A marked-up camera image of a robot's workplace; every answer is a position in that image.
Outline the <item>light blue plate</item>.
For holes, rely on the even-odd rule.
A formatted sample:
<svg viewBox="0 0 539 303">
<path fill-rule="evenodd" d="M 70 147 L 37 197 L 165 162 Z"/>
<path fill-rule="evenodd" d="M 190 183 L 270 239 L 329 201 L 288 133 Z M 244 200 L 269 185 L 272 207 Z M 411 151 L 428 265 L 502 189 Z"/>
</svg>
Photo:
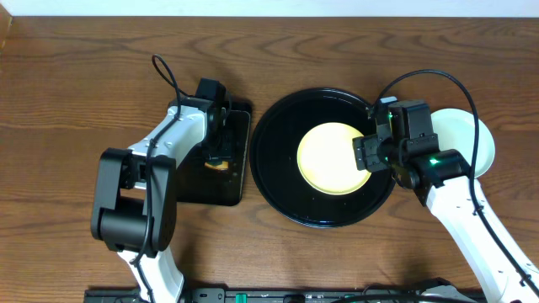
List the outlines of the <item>light blue plate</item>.
<svg viewBox="0 0 539 303">
<path fill-rule="evenodd" d="M 439 137 L 440 149 L 442 151 L 456 149 L 468 163 L 471 163 L 475 138 L 473 115 L 462 109 L 440 109 L 431 115 L 431 119 L 434 132 Z M 478 123 L 479 139 L 475 178 L 484 175 L 495 158 L 494 138 L 481 120 Z"/>
</svg>

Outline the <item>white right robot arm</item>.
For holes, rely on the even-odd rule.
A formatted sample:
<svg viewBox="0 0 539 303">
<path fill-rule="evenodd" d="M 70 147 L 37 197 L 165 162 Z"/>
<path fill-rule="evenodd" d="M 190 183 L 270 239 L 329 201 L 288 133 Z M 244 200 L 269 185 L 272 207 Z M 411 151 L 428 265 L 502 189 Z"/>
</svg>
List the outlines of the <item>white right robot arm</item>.
<svg viewBox="0 0 539 303">
<path fill-rule="evenodd" d="M 442 151 L 436 135 L 416 139 L 356 137 L 357 167 L 389 171 L 450 233 L 489 302 L 536 302 L 538 269 L 490 207 L 466 159 Z"/>
</svg>

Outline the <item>orange green scrub sponge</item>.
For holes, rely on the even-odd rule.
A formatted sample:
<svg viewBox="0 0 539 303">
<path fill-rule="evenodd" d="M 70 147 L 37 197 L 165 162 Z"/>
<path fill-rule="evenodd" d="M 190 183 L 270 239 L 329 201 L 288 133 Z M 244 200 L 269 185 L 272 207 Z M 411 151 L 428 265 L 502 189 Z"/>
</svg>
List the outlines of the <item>orange green scrub sponge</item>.
<svg viewBox="0 0 539 303">
<path fill-rule="evenodd" d="M 212 161 L 212 162 L 205 162 L 204 166 L 216 170 L 216 171 L 227 171 L 229 169 L 229 162 L 228 161 Z"/>
</svg>

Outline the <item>yellow plate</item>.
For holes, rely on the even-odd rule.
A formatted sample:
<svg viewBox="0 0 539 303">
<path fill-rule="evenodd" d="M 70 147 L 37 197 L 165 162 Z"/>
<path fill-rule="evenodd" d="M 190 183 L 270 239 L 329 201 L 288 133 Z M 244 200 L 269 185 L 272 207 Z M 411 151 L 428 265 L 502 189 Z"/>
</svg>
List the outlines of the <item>yellow plate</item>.
<svg viewBox="0 0 539 303">
<path fill-rule="evenodd" d="M 353 140 L 362 136 L 356 128 L 339 122 L 310 129 L 296 153 L 303 178 L 314 189 L 330 195 L 350 194 L 366 185 L 371 173 L 357 169 L 353 148 Z"/>
</svg>

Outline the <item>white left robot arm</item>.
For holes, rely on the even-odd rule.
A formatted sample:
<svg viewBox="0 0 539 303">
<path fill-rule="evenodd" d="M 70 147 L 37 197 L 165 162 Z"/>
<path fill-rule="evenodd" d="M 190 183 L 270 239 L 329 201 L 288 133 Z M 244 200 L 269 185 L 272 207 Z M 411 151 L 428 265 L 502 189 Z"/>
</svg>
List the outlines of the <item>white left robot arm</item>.
<svg viewBox="0 0 539 303">
<path fill-rule="evenodd" d="M 176 221 L 178 166 L 196 146 L 220 135 L 231 106 L 201 98 L 179 99 L 164 119 L 126 149 L 99 159 L 92 236 L 131 269 L 143 302 L 176 302 L 184 276 L 169 246 Z"/>
</svg>

